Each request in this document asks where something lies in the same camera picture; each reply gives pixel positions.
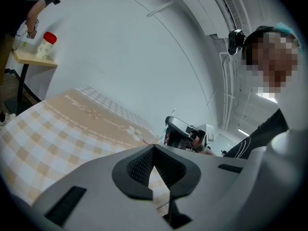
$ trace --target floor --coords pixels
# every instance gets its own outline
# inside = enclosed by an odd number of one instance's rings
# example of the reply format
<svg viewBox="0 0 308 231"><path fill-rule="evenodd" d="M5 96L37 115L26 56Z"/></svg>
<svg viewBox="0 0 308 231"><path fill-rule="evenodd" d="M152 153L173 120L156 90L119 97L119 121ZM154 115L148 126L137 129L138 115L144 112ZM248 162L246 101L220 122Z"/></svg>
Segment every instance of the floor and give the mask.
<svg viewBox="0 0 308 231"><path fill-rule="evenodd" d="M17 97L19 81L14 74L5 74L3 85L0 87L0 110L3 110L5 113L9 113L7 108L5 107L4 102L8 99ZM33 105L38 102L35 101L33 97L24 89L23 92L24 97L26 97Z"/></svg>

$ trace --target beige plaid blanket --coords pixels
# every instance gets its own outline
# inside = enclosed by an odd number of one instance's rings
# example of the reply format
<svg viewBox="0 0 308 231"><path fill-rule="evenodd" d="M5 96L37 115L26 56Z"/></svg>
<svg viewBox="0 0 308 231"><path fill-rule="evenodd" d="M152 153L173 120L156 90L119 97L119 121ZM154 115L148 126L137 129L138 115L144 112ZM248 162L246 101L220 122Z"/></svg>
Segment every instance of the beige plaid blanket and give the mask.
<svg viewBox="0 0 308 231"><path fill-rule="evenodd" d="M34 105L0 135L0 173L10 191L30 205L83 163L157 142L144 119L89 86ZM169 190L155 168L149 188L155 208L166 214Z"/></svg>

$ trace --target red cap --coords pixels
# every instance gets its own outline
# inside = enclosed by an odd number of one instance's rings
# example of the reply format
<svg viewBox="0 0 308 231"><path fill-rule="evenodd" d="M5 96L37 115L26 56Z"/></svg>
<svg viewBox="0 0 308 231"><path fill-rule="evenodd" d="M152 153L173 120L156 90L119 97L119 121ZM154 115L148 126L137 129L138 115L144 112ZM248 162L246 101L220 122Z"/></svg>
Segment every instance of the red cap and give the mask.
<svg viewBox="0 0 308 231"><path fill-rule="evenodd" d="M49 42L50 44L54 44L57 41L57 37L54 34L50 33L50 32L46 32L44 34L44 39L47 42Z"/></svg>

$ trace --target small wooden table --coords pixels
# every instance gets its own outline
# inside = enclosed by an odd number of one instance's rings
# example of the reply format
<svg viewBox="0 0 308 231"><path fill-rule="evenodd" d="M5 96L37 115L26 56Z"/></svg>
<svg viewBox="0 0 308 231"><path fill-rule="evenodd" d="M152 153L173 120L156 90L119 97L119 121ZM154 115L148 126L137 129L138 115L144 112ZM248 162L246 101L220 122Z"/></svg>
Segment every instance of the small wooden table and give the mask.
<svg viewBox="0 0 308 231"><path fill-rule="evenodd" d="M55 63L50 57L46 59L41 59L35 55L35 52L36 46L25 42L20 42L20 46L18 47L18 49L13 51L13 56L15 60L19 64L24 64L24 66L20 75L17 98L13 98L4 102L5 106L8 108L11 114L15 113L16 115L19 115L20 113L32 106L30 103L24 102L22 100L25 77L29 68L29 64L47 67L57 67L57 63Z"/></svg>

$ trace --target cable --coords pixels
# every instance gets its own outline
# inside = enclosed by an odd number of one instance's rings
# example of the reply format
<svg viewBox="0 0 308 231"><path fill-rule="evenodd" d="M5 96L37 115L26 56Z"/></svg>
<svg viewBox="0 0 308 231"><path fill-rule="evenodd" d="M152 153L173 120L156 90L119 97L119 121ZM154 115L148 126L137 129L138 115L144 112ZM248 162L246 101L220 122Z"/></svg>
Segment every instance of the cable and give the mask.
<svg viewBox="0 0 308 231"><path fill-rule="evenodd" d="M26 30L22 35L19 36L18 45L16 46L16 41L15 41L15 42L14 42L14 44L15 44L15 49L14 49L14 47L13 47L13 49L11 49L11 50L9 50L9 51L15 51L15 50L17 50L17 48L18 48L19 45L20 45L21 40L23 39L24 35L25 35L27 32L28 32L28 30Z"/></svg>
<svg viewBox="0 0 308 231"><path fill-rule="evenodd" d="M169 204L169 202L170 202L170 201L168 201L167 203L165 203L165 204L163 204L162 206L158 207L157 210L160 209L161 207L164 207L166 204Z"/></svg>

